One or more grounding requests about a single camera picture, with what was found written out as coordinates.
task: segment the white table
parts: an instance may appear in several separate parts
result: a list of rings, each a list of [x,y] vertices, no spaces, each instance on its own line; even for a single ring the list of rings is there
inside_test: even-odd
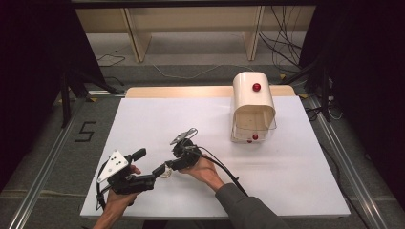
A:
[[[282,217],[344,217],[350,214],[307,115],[297,96],[273,96],[277,129],[265,142],[230,141],[230,97],[124,98],[107,139],[80,215],[97,218],[96,175],[115,150],[124,155],[146,148],[137,161],[144,174],[175,159],[169,143],[194,127],[193,142],[224,163],[250,196]],[[220,168],[226,182],[230,178]],[[188,175],[158,178],[155,189],[140,194],[125,217],[135,219],[225,219],[213,191]]]

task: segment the floor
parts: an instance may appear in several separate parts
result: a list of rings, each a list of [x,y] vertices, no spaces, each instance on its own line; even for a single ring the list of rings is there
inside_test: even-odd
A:
[[[266,36],[276,38],[277,33],[270,32]],[[305,33],[295,32],[291,36],[294,43],[301,45]],[[286,59],[273,54],[261,40],[255,60],[247,61],[242,36],[235,32],[154,34],[143,63],[134,61],[126,34],[88,34],[88,37],[99,65],[103,66],[104,75],[115,78],[107,81],[117,87],[121,87],[119,81],[125,84],[124,88],[148,86],[154,77],[166,80],[160,81],[161,85],[175,85],[180,81],[175,81],[173,76],[177,77],[176,80],[191,77],[194,81],[189,84],[195,85],[208,81],[213,85],[230,85],[231,75],[251,69],[271,74],[270,83],[278,83],[281,76],[289,76],[291,71],[296,71]],[[278,45],[277,49],[291,57],[287,46]],[[297,94],[305,93],[304,80],[292,84]],[[100,97],[96,101],[73,97],[75,122],[64,131],[60,128],[61,104],[58,98],[55,100],[53,112],[32,146],[32,152],[25,156],[0,195],[3,206],[0,209],[0,228],[92,227],[94,220],[81,218],[79,212],[118,104],[117,97]],[[316,105],[316,95],[303,99],[304,107]],[[335,116],[340,115],[338,109],[331,112]],[[87,126],[95,134],[91,141],[81,143],[78,140],[84,137],[80,131],[85,122],[95,123]],[[311,124],[319,142],[330,153],[326,158],[331,170],[336,176],[341,176],[339,182],[347,199],[352,201],[352,214],[343,219],[286,219],[288,225],[291,228],[405,228],[403,209],[373,163],[365,157],[363,147],[344,116],[325,125],[319,115]],[[337,148],[330,144],[330,138],[334,136],[326,134],[328,128],[333,128],[340,140],[341,145]],[[355,178],[353,171],[345,169],[345,156],[339,156],[344,154],[354,165]],[[334,166],[334,161],[337,161],[339,169]],[[353,185],[356,177],[360,178],[360,187],[366,193],[359,194],[359,188]],[[372,208],[374,204],[376,210],[367,209],[366,204],[371,204]],[[140,228],[141,225],[142,221],[123,219],[115,228]]]

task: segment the finger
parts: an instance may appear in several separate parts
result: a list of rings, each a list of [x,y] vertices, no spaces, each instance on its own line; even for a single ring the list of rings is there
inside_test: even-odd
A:
[[[179,173],[181,173],[181,174],[189,174],[190,173],[190,168],[180,169]]]
[[[135,165],[131,165],[131,172],[138,174],[138,175],[141,173],[140,169],[137,168],[137,166],[135,166]]]
[[[133,193],[133,194],[130,194],[130,196],[135,200],[135,199],[137,199],[137,196],[140,194],[141,192],[139,192],[139,193]]]

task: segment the robotic hand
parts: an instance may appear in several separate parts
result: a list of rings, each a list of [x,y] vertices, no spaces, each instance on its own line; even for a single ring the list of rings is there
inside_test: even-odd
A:
[[[110,188],[120,195],[140,193],[154,189],[156,178],[164,173],[164,164],[155,169],[151,175],[135,176],[131,173],[131,163],[145,155],[146,150],[144,148],[126,157],[115,150],[108,161],[102,165],[96,184],[96,198],[103,209],[106,204],[104,201],[104,193]],[[106,179],[109,185],[100,191],[99,184]]]
[[[181,170],[197,163],[202,152],[194,145],[190,138],[187,138],[191,134],[197,132],[197,129],[191,128],[189,131],[181,133],[178,135],[170,145],[176,144],[173,148],[173,155],[176,157],[175,160],[168,160],[164,162],[167,167],[172,170]]]

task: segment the red button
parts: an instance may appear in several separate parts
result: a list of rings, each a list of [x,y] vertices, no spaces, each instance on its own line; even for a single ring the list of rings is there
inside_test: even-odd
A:
[[[255,91],[255,92],[259,92],[261,88],[262,88],[262,86],[260,86],[260,84],[258,84],[258,83],[253,84],[253,87],[252,87],[253,91]]]

